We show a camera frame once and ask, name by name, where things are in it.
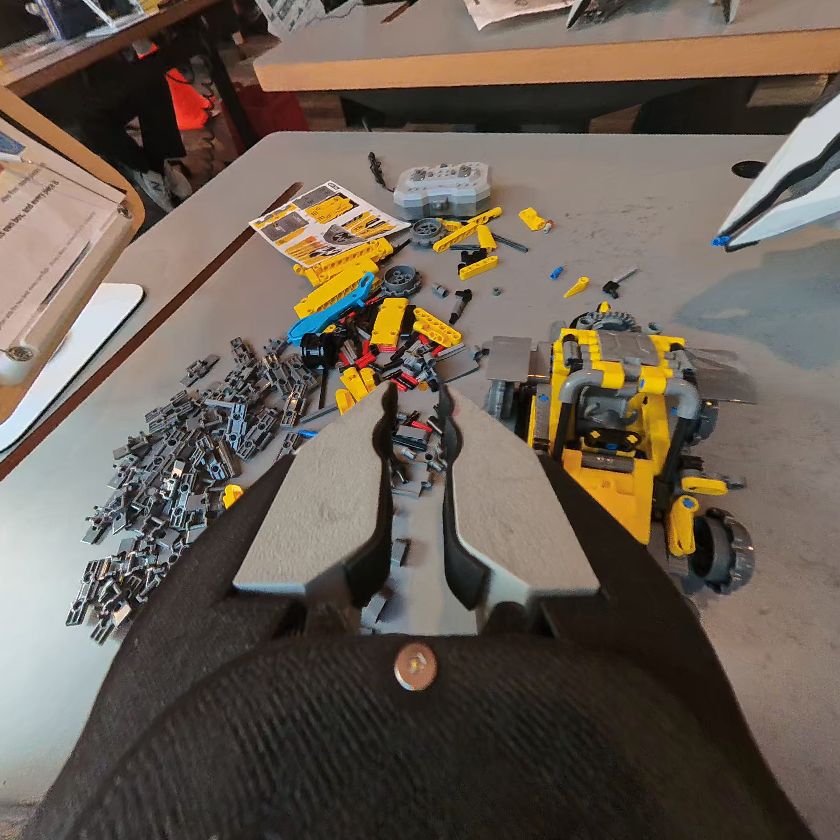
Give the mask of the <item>orange cone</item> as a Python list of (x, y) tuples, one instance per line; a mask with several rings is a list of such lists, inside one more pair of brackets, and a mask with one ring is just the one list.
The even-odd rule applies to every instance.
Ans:
[(206, 128), (214, 115), (214, 97), (197, 91), (178, 69), (168, 70), (165, 77), (171, 93), (178, 130), (188, 132)]

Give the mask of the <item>blue curved toy panel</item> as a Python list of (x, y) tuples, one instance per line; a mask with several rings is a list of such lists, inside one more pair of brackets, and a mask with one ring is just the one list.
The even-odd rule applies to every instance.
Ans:
[(348, 310), (364, 306), (375, 290), (377, 282), (375, 273), (370, 271), (355, 277), (353, 282), (344, 280), (341, 293), (332, 291), (327, 303), (316, 301), (313, 311), (299, 318), (289, 329), (287, 341), (299, 346), (306, 334), (321, 334), (329, 325), (339, 321)]

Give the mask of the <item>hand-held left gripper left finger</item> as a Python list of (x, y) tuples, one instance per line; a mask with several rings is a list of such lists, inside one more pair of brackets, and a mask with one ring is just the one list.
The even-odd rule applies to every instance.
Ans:
[(242, 592), (361, 609), (391, 571), (397, 390), (372, 394), (283, 458), (286, 474), (234, 577)]

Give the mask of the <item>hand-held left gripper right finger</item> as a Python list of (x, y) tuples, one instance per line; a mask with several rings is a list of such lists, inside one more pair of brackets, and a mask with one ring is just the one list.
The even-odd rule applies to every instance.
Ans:
[(438, 393), (446, 462), (444, 572), (477, 617), (601, 586), (533, 449), (453, 387)]

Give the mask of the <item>pile of loose toy bricks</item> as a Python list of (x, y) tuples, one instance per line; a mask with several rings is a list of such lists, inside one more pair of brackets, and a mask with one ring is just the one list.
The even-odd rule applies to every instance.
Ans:
[(364, 306), (299, 346), (286, 335), (256, 351), (234, 338), (232, 366), (218, 383), (203, 383), (218, 356), (193, 362), (180, 391), (112, 452), (110, 494), (87, 518), (82, 541), (120, 541), (86, 563), (67, 627), (89, 625), (91, 640), (103, 645), (135, 618), (184, 552), (242, 496), (236, 480), (273, 442), (280, 442), (277, 459), (295, 455), (319, 432), (312, 424), (345, 414), (386, 382), (401, 392), (438, 389), (436, 367), (465, 348), (444, 336), (453, 323), (432, 324), (412, 297), (383, 297), (384, 271), (372, 260), (335, 276), (337, 292), (368, 271), (378, 282)]

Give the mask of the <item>yellow striped leaflet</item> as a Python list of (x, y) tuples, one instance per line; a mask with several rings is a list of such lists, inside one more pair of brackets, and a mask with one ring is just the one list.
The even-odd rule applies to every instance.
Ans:
[(353, 247), (400, 234), (409, 227), (333, 181), (295, 196), (249, 225), (300, 275)]

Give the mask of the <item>grey desk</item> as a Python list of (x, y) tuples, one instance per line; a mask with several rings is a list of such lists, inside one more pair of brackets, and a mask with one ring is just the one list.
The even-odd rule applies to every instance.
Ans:
[[(761, 750), (820, 838), (838, 838), (838, 238), (812, 227), (728, 255), (711, 247), (745, 190), (735, 163), (768, 159), (764, 136), (276, 133), (136, 240), (113, 283), (146, 298), (107, 359), (173, 301), (251, 219), (334, 180), (377, 207), (390, 201), (367, 156), (394, 180), (412, 165), (490, 164), (500, 249), (461, 321), (544, 340), (639, 268), (616, 304), (692, 347), (738, 355), (755, 406), (724, 405), (701, 449), (710, 471), (746, 480), (723, 500), (754, 539), (752, 583), (700, 600), (700, 615)], [(535, 233), (534, 207), (554, 222)], [(558, 266), (565, 277), (550, 279)], [(13, 467), (2, 482), (2, 803), (37, 802), (65, 762), (118, 643), (66, 627), (90, 560), (81, 542), (108, 497), (112, 451), (179, 390), (184, 369), (229, 341), (261, 348), (287, 330), (307, 284), (259, 237), (233, 255)]]

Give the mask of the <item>grey toy battery hub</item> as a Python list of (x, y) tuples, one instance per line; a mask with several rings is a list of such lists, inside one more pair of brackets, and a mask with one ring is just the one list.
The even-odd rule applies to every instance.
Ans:
[(474, 217), (491, 209), (490, 167), (483, 162), (419, 165), (396, 180), (396, 217)]

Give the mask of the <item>long thin yellow toy beam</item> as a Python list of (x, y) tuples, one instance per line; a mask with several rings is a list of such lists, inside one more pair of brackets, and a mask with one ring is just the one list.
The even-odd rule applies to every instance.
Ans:
[(434, 243), (433, 250), (436, 253), (443, 253), (476, 233), (479, 226), (487, 225), (490, 220), (499, 217), (501, 214), (502, 208), (500, 206), (496, 206), (484, 213), (472, 217), (459, 227), (453, 227), (451, 230), (447, 228), (448, 233), (446, 236)]

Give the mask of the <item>yellow toy brick vehicle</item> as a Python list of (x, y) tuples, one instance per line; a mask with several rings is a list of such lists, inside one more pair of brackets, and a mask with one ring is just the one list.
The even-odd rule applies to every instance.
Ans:
[(692, 453), (714, 432), (720, 404), (758, 401), (738, 356), (693, 350), (607, 302), (551, 335), (484, 345), (488, 414), (551, 456), (637, 541), (649, 544), (659, 528), (685, 593), (728, 595), (750, 583), (749, 531), (701, 502), (744, 482), (708, 473)]

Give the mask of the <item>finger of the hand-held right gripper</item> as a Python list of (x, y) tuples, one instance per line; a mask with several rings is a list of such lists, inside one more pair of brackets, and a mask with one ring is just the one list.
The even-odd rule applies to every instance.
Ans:
[(742, 230), (772, 207), (802, 196), (830, 174), (839, 174), (839, 92), (824, 90), (764, 166), (729, 214), (729, 229)]
[(724, 234), (731, 236), (731, 242), (724, 249), (734, 251), (750, 247), (812, 224), (836, 225), (838, 218), (839, 174), (830, 174), (810, 192), (772, 207), (740, 232)]

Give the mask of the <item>clipboard with instruction sheet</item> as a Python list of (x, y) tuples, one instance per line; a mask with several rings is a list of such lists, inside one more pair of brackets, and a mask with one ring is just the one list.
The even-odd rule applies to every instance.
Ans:
[(1, 113), (5, 423), (139, 230), (144, 207), (109, 163), (5, 88)]

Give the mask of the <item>wooden background table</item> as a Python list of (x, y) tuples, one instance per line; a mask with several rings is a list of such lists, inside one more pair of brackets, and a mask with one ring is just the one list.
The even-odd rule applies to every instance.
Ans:
[(343, 7), (254, 61), (348, 129), (781, 134), (838, 75), (838, 2), (624, 2), (478, 30), (463, 2)]

